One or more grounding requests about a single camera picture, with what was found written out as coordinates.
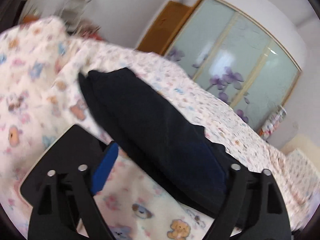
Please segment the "black pants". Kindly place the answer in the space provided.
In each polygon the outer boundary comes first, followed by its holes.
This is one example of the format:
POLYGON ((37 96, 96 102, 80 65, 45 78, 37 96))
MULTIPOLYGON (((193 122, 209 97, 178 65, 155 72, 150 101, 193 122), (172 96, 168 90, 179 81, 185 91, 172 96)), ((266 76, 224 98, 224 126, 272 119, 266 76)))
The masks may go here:
POLYGON ((236 162, 128 68, 78 75, 95 122, 175 200, 215 218, 236 162))

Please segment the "clear tube of plush toys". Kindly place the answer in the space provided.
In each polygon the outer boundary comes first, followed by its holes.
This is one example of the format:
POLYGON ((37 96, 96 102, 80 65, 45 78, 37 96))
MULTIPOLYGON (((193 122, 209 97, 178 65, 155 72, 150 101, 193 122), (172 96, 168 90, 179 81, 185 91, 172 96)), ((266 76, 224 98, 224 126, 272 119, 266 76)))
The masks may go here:
POLYGON ((259 130, 259 136, 261 139, 267 141, 286 116, 287 112, 284 107, 282 105, 278 105, 277 108, 271 112, 259 130))

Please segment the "animal print pillow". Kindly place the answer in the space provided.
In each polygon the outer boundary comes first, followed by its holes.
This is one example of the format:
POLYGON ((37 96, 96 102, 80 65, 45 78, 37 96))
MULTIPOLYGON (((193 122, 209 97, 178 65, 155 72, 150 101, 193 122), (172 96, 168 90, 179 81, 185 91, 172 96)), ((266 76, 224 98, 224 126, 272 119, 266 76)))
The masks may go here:
POLYGON ((299 148, 285 157, 284 174, 292 195, 300 205, 319 192, 319 171, 299 148))

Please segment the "brown wooden door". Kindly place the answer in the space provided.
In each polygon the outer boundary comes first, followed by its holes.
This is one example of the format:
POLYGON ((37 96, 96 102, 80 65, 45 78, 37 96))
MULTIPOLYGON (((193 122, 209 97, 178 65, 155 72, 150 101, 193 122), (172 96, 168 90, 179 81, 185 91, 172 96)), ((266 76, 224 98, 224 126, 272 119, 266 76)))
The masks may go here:
POLYGON ((153 21, 136 49, 163 56, 192 10, 193 7, 188 5, 169 1, 153 21))

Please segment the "cartoon animal print blanket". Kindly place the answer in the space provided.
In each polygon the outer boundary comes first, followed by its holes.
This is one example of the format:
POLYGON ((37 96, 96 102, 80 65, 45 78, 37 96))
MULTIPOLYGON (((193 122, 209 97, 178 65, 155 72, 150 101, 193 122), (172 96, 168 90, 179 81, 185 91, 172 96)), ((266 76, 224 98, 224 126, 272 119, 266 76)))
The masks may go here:
POLYGON ((292 229, 307 224, 319 192, 300 205, 284 174, 285 155, 268 145, 233 110, 191 81, 181 67, 156 54, 69 36, 57 17, 1 33, 1 205, 17 230, 28 234, 31 206, 20 185, 44 151, 73 124, 103 142, 111 137, 92 118, 78 72, 129 67, 172 103, 206 137, 249 170, 268 168, 283 195, 292 229))

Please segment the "frosted glass floral wardrobe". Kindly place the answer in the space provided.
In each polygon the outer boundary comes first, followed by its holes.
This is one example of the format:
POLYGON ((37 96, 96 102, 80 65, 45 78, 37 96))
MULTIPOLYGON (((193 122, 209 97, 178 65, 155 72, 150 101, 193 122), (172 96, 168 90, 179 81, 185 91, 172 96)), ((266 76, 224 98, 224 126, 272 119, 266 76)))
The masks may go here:
POLYGON ((302 72, 265 28, 222 0, 199 0, 164 56, 254 130, 285 105, 302 72))

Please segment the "red items on floor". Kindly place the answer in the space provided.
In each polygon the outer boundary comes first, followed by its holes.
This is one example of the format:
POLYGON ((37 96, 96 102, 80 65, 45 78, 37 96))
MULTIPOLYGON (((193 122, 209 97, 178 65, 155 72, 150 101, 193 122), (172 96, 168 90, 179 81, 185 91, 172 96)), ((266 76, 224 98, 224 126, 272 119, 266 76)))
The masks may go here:
POLYGON ((104 41, 105 39, 99 34, 99 30, 100 26, 90 21, 81 21, 76 28, 74 35, 85 39, 104 41))

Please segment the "cream headboard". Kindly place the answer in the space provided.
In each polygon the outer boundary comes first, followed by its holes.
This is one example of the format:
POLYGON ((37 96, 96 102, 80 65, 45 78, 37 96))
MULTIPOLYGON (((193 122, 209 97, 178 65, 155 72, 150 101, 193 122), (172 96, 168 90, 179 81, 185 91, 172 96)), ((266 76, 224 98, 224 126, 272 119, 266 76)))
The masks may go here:
POLYGON ((294 138, 288 141, 281 148, 281 152, 284 154, 289 154, 297 148, 308 157, 319 154, 319 147, 303 134, 297 134, 294 138))

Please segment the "white metal shelf rack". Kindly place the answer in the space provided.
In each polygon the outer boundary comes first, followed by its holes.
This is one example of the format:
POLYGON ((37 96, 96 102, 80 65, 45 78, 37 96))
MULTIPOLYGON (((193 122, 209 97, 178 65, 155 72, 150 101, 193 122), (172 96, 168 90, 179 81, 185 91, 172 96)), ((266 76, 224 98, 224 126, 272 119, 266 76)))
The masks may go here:
POLYGON ((67 31, 73 32, 78 27, 81 16, 87 4, 91 0, 63 0, 61 7, 57 10, 57 16, 63 20, 67 31))

